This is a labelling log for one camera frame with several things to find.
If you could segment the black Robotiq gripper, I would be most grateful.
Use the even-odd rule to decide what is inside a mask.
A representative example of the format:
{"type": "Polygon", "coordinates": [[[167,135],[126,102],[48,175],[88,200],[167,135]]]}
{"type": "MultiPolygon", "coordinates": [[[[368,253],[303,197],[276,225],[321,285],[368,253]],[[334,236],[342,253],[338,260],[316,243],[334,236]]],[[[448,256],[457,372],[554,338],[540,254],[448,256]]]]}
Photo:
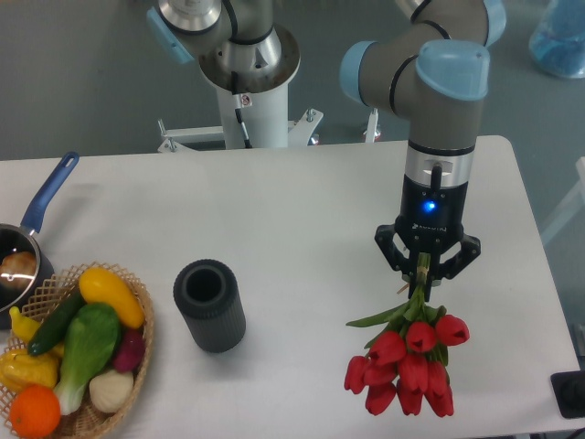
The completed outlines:
{"type": "Polygon", "coordinates": [[[388,265],[400,272],[404,281],[416,281],[419,250],[431,253],[428,288],[439,285],[443,278],[451,280],[481,254],[480,240],[463,234],[466,195],[466,183],[432,191],[431,187],[404,177],[400,211],[395,225],[380,225],[375,233],[375,243],[388,265]],[[408,255],[394,242],[398,235],[406,245],[408,255]],[[460,250],[441,262],[441,256],[457,242],[460,250]]]}

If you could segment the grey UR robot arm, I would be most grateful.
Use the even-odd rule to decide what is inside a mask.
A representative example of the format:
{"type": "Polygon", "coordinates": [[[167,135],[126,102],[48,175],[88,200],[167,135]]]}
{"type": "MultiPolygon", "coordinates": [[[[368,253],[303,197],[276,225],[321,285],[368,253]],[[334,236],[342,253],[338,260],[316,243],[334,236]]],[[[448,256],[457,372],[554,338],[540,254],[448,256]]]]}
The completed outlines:
{"type": "MultiPolygon", "coordinates": [[[[409,123],[399,215],[376,243],[410,285],[431,289],[467,267],[481,244],[465,234],[463,206],[488,90],[489,47],[505,29],[499,1],[403,1],[411,26],[387,43],[362,41],[344,55],[346,96],[409,123]]],[[[300,65],[292,34],[270,1],[158,1],[147,22],[178,63],[196,60],[217,92],[226,147],[278,148],[288,85],[300,65]]]]}

